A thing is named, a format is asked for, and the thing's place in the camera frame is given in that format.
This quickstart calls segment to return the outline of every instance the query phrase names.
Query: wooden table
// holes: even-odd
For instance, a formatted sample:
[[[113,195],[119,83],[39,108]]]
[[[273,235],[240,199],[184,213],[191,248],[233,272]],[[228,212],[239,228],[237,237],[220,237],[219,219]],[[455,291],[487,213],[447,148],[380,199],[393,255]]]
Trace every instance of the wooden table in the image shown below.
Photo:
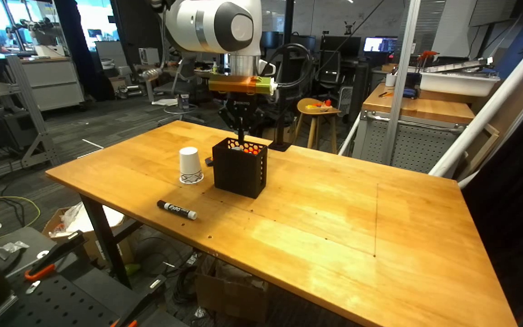
[[[82,195],[104,248],[101,204],[358,324],[516,326],[457,182],[291,148],[269,152],[257,201],[217,190],[208,168],[180,186],[179,150],[204,161],[226,137],[173,123],[48,175]]]
[[[380,84],[364,103],[366,112],[389,113],[393,106],[393,90]],[[449,103],[438,99],[404,99],[404,115],[424,121],[447,124],[471,124],[475,113],[464,103]]]

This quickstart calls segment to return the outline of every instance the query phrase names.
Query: gray floor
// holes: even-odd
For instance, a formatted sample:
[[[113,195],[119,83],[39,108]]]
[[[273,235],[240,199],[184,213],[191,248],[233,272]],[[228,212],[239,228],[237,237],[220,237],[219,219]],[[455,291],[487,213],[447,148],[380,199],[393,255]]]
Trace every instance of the gray floor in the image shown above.
[[[219,117],[217,104],[202,106],[204,110],[193,112],[206,126],[226,130],[226,124]],[[90,110],[62,110],[46,113],[46,128],[52,135],[61,163],[70,163],[91,152],[97,152],[93,144],[102,148],[119,144],[162,124],[177,121],[175,115],[164,113],[162,108],[151,108],[146,99],[130,99],[91,104]],[[340,121],[338,124],[338,146],[346,139],[349,126]],[[306,144],[306,132],[300,133],[297,144]],[[33,226],[42,232],[46,222],[62,208],[79,204],[79,197],[73,192],[46,179],[50,166],[33,168],[0,179],[0,222],[4,230],[0,235],[12,233],[22,226]],[[182,264],[193,250],[168,239],[162,233],[142,230],[133,239],[137,261],[141,262],[141,273],[131,281],[135,290],[144,290],[151,279],[162,273],[162,262]],[[190,326],[215,326],[213,319],[195,319],[195,304],[177,304],[175,286],[177,275],[170,277],[171,291],[164,299],[164,308]],[[271,301],[268,322],[264,326],[353,326],[351,322],[324,311],[299,297],[293,297],[279,290]]]

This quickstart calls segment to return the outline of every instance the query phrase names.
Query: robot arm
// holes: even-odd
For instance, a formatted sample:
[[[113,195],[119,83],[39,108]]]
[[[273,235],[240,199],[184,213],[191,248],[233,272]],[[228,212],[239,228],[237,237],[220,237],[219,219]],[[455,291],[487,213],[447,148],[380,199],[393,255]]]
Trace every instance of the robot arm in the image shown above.
[[[168,37],[180,50],[230,55],[233,75],[255,75],[262,55],[260,0],[177,0],[164,15]]]

